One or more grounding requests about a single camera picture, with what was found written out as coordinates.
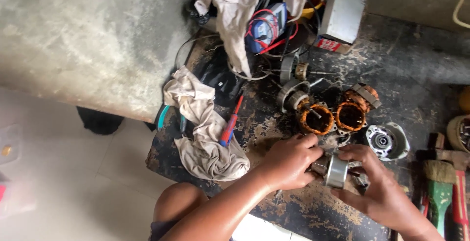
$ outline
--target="blue multimeter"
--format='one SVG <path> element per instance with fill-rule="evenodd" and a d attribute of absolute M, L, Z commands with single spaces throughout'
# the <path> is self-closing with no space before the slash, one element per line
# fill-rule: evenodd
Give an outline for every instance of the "blue multimeter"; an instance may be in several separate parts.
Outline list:
<path fill-rule="evenodd" d="M 254 20 L 251 23 L 251 34 L 245 37 L 245 45 L 250 52 L 259 53 L 264 50 L 264 47 L 255 40 L 262 41 L 266 45 L 270 45 L 276 38 L 275 35 L 279 36 L 284 33 L 286 22 L 287 22 L 287 9 L 285 2 L 275 3 L 269 5 L 267 8 L 271 10 L 276 16 L 277 23 L 274 21 L 274 17 L 271 13 L 261 12 L 256 17 L 262 17 L 266 19 L 271 25 L 267 24 L 263 20 Z"/>

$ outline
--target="leg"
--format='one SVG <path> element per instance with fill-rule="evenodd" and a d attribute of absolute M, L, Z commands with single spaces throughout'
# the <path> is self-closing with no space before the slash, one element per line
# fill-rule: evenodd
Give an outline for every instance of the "leg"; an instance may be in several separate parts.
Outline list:
<path fill-rule="evenodd" d="M 181 220 L 205 201 L 207 197 L 200 188 L 190 183 L 173 184 L 156 201 L 153 221 Z"/>

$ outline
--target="person's left hand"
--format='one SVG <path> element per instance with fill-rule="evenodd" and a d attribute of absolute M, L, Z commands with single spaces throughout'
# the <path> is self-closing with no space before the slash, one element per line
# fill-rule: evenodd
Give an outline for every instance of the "person's left hand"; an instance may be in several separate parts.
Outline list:
<path fill-rule="evenodd" d="M 314 172 L 306 172 L 323 154 L 323 149 L 317 144 L 318 138 L 314 134 L 297 134 L 288 140 L 278 141 L 252 172 L 264 178 L 273 191 L 305 187 L 315 179 L 322 179 Z"/>

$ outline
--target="workbench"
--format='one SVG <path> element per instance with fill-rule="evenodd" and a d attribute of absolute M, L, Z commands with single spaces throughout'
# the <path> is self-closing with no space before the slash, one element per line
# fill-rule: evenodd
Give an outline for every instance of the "workbench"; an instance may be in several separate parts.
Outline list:
<path fill-rule="evenodd" d="M 212 44 L 211 40 L 197 43 L 187 67 L 195 69 L 208 62 L 214 54 L 207 52 Z M 415 152 L 427 148 L 430 132 L 445 132 L 449 120 L 461 114 L 458 93 L 461 84 L 470 83 L 469 57 L 468 41 L 458 34 L 376 15 L 365 16 L 359 37 L 348 54 L 312 48 L 310 57 L 302 56 L 315 70 L 338 73 L 325 76 L 312 88 L 314 96 L 329 107 L 338 102 L 343 90 L 357 82 L 375 88 L 382 106 L 366 114 L 367 123 L 394 122 L 404 129 L 411 152 L 402 160 L 384 164 L 414 201 L 423 184 L 422 167 Z M 243 90 L 245 99 L 234 135 L 253 168 L 274 142 L 299 129 L 294 113 L 280 112 L 275 101 L 279 88 L 270 80 L 246 82 Z M 215 110 L 228 119 L 232 108 L 216 106 Z M 216 195 L 231 183 L 201 180 L 186 172 L 173 143 L 174 138 L 181 136 L 177 122 L 174 110 L 170 110 L 164 128 L 153 140 L 147 167 L 174 181 L 197 185 L 209 196 Z M 349 142 L 363 143 L 364 131 L 352 135 Z M 338 146 L 337 138 L 336 133 L 321 136 L 320 146 L 331 151 Z M 274 195 L 266 196 L 250 214 L 314 241 L 390 238 L 388 228 L 345 205 L 320 184 Z"/>

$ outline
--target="brush bristles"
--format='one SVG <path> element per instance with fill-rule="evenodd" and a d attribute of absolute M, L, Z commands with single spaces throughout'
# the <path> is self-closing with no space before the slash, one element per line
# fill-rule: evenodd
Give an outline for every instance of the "brush bristles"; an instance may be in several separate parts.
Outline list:
<path fill-rule="evenodd" d="M 439 160 L 426 160 L 424 173 L 430 180 L 444 183 L 455 183 L 455 169 L 452 164 Z"/>

